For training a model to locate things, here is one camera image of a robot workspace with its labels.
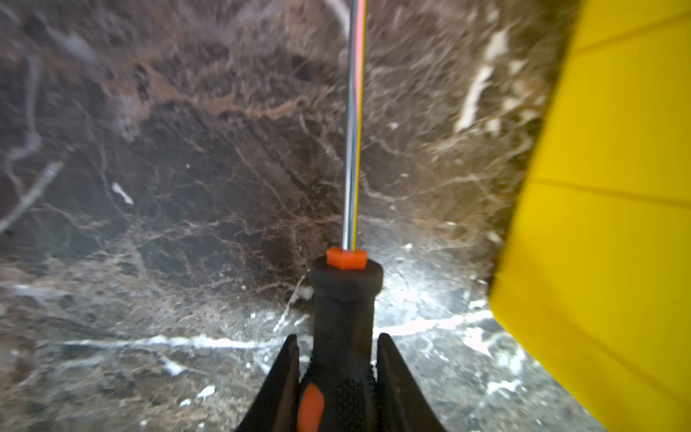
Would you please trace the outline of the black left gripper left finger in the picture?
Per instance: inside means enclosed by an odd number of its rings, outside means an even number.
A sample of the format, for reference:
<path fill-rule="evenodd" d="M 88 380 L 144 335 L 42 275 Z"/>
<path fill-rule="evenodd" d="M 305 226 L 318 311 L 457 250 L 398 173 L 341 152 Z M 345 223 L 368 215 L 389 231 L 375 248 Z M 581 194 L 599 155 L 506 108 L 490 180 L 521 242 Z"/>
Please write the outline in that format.
<path fill-rule="evenodd" d="M 286 338 L 275 363 L 237 432 L 297 430 L 300 350 L 296 335 Z"/>

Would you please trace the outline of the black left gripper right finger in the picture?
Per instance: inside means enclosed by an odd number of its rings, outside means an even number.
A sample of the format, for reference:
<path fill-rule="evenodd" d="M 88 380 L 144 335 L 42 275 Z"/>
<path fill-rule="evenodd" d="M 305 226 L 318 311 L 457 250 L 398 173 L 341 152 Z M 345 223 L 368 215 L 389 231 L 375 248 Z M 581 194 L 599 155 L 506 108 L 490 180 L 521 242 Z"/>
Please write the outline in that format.
<path fill-rule="evenodd" d="M 381 431 L 446 431 L 387 333 L 378 338 L 376 368 Z"/>

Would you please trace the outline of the black orange handled screwdriver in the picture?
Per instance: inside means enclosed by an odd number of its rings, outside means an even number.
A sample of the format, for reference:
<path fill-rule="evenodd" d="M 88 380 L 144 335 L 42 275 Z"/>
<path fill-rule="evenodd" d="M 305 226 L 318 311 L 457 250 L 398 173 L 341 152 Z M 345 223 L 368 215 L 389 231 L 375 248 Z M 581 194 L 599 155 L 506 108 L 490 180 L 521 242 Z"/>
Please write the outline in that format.
<path fill-rule="evenodd" d="M 365 90 L 367 3 L 349 13 L 347 129 L 342 239 L 314 261 L 311 363 L 297 413 L 300 431 L 375 431 L 379 428 L 372 376 L 372 326 L 383 269 L 357 246 Z"/>

